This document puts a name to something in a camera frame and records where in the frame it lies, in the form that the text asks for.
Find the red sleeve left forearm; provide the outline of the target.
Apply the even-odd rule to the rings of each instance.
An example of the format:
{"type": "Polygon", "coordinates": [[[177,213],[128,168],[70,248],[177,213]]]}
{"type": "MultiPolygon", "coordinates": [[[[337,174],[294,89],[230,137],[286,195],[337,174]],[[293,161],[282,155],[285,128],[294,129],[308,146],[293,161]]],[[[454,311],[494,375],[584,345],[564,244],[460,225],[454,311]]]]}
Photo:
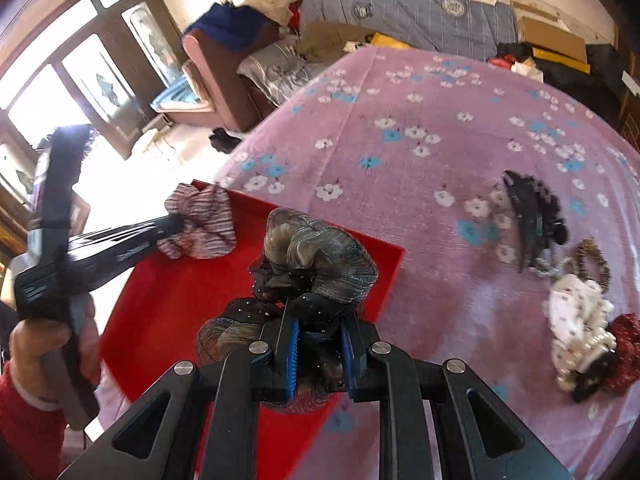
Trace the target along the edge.
{"type": "Polygon", "coordinates": [[[1,375],[1,478],[56,479],[63,465],[66,420],[28,394],[13,378],[12,363],[1,375]]]}

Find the left hand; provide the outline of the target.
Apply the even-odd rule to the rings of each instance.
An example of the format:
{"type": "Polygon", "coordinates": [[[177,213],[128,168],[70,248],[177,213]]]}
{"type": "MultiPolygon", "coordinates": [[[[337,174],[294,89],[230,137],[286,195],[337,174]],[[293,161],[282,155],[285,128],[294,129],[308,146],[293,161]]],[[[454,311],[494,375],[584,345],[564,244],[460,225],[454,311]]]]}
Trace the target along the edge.
{"type": "MultiPolygon", "coordinates": [[[[101,380],[100,336],[94,316],[96,308],[90,295],[84,298],[85,324],[79,335],[80,372],[93,387],[101,380]]],[[[10,335],[10,375],[15,389],[31,406],[40,411],[56,411],[58,396],[43,374],[40,358],[61,349],[72,332],[66,324],[30,318],[21,321],[10,335]]]]}

